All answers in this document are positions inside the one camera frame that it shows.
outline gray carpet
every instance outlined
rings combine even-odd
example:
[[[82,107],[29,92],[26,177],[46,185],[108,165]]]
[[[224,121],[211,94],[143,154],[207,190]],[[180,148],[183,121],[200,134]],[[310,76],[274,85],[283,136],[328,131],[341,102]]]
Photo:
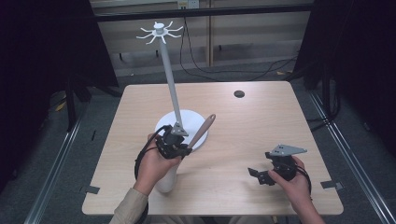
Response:
[[[176,83],[215,80],[249,81],[261,74],[230,72],[230,70],[263,72],[269,66],[269,63],[254,63],[206,68],[210,71],[229,71],[211,74],[197,69],[189,70],[192,74],[207,76],[212,79],[192,76],[184,71],[177,71],[174,76]],[[276,69],[276,71],[288,71],[292,68],[293,63],[289,63],[283,68]],[[280,80],[283,77],[277,75],[276,72],[271,72],[256,80]],[[115,90],[122,91],[127,85],[165,82],[166,78],[162,72],[151,75],[119,77],[120,88]],[[317,118],[318,112],[309,97],[309,93],[304,89],[303,81],[301,79],[293,80],[291,85],[305,117],[307,119]],[[41,223],[107,223],[111,219],[111,217],[85,216],[81,212],[85,195],[80,192],[80,189],[88,186],[91,182],[120,98],[112,97],[95,88],[90,88],[90,91],[92,100],[89,102],[87,111],[82,118],[78,135],[67,156]],[[65,109],[60,112],[55,112],[53,109],[50,109],[49,119],[44,123],[40,138],[37,139],[36,146],[32,148],[31,155],[21,167],[19,177],[10,181],[0,195],[0,223],[22,223],[26,219],[62,145],[66,135],[67,114]],[[396,196],[393,193],[393,190],[396,189],[395,158],[384,149],[375,133],[366,131],[362,125],[363,120],[347,101],[342,100],[342,108],[335,121],[351,145],[353,152],[359,158],[363,168],[372,178],[389,207],[392,211],[395,211]],[[312,127],[317,124],[317,122],[310,123]],[[345,207],[344,213],[340,216],[325,217],[325,220],[328,223],[381,223],[327,128],[318,129],[313,132],[313,135],[332,180],[342,182],[345,187],[338,190]],[[289,223],[299,223],[297,217],[288,217],[288,220]],[[286,223],[287,218],[280,217],[279,222]]]

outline light wood tabletop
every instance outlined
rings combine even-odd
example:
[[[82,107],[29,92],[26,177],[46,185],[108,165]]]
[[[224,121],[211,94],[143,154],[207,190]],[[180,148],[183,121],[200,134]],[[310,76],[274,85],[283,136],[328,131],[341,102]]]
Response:
[[[278,144],[307,149],[297,155],[312,181],[312,199],[322,215],[338,215],[343,205],[289,82],[224,82],[176,84],[180,109],[216,120],[200,148],[177,170],[175,188],[166,194],[154,189],[149,215],[243,216],[295,214],[278,185],[259,185],[248,173],[273,168],[264,153]],[[245,96],[237,98],[235,91]],[[166,84],[126,87],[110,128],[82,211],[111,215],[134,185],[134,160],[155,132],[158,120],[173,111]]]

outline sleeve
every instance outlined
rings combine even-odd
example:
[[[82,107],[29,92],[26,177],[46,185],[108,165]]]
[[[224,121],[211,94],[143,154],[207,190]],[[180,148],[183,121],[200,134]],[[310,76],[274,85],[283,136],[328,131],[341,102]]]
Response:
[[[110,224],[135,223],[148,203],[149,197],[135,189],[129,189],[125,198],[114,211]]]

